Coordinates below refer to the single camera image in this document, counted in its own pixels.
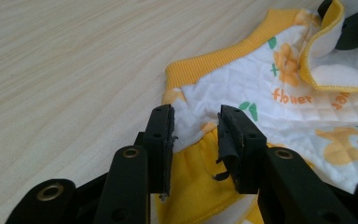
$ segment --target fabric garment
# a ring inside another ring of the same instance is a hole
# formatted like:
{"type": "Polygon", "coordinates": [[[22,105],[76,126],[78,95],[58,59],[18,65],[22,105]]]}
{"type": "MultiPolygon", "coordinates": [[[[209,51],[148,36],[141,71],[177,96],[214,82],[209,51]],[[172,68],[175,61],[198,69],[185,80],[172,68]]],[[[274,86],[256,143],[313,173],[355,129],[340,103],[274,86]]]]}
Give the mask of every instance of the fabric garment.
{"type": "Polygon", "coordinates": [[[239,195],[230,178],[212,179],[226,170],[215,163],[220,105],[243,110],[270,144],[297,151],[323,181],[353,192],[358,49],[334,49],[344,18],[338,1],[322,23],[305,9],[269,10],[239,44],[167,68],[163,104],[175,108],[178,140],[171,197],[157,200],[160,223],[218,223],[225,216],[262,223],[255,196],[239,195]]]}

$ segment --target light wood grain surface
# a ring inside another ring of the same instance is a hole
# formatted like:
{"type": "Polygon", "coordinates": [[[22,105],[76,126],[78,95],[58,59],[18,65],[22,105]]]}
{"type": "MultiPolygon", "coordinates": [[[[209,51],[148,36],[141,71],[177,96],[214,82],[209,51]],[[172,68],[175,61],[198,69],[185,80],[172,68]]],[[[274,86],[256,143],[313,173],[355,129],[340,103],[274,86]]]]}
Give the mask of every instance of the light wood grain surface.
{"type": "Polygon", "coordinates": [[[0,0],[0,223],[40,182],[105,173],[169,63],[237,43],[270,7],[321,2],[0,0]]]}

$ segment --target wooden table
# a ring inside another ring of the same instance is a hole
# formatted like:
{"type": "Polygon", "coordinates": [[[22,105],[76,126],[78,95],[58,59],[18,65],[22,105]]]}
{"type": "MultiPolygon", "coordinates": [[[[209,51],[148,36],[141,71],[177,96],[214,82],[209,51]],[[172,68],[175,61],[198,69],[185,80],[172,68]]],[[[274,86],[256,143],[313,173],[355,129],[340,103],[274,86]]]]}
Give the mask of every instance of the wooden table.
{"type": "Polygon", "coordinates": [[[0,223],[40,182],[105,173],[160,104],[169,63],[235,44],[270,7],[321,2],[0,1],[0,223]]]}

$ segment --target yellow fabric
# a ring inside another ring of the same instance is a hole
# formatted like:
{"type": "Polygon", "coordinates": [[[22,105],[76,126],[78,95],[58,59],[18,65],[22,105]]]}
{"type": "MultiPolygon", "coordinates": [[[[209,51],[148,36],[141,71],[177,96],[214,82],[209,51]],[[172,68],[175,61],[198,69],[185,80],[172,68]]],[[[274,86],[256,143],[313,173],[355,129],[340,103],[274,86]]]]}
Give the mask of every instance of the yellow fabric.
{"type": "Polygon", "coordinates": [[[300,77],[308,82],[315,90],[318,91],[341,91],[341,92],[358,92],[358,87],[341,87],[341,86],[328,86],[328,85],[320,85],[316,83],[310,73],[310,67],[308,64],[310,58],[310,47],[314,44],[314,42],[320,38],[322,35],[330,32],[344,17],[344,6],[338,1],[334,0],[327,12],[324,15],[324,19],[322,21],[321,31],[314,35],[308,45],[305,47],[304,52],[300,56],[300,69],[299,74],[300,77]]]}
{"type": "MultiPolygon", "coordinates": [[[[166,69],[167,91],[163,103],[173,103],[177,98],[185,100],[183,94],[173,88],[195,84],[214,69],[258,49],[273,36],[296,24],[299,12],[299,9],[271,9],[258,28],[240,43],[170,64],[166,69]]],[[[200,223],[243,197],[234,190],[230,178],[221,182],[212,179],[213,175],[226,170],[223,163],[215,164],[217,157],[216,129],[206,133],[197,144],[173,154],[172,194],[166,202],[156,197],[160,223],[200,223]]],[[[257,206],[250,211],[249,218],[254,224],[263,223],[257,206]]]]}

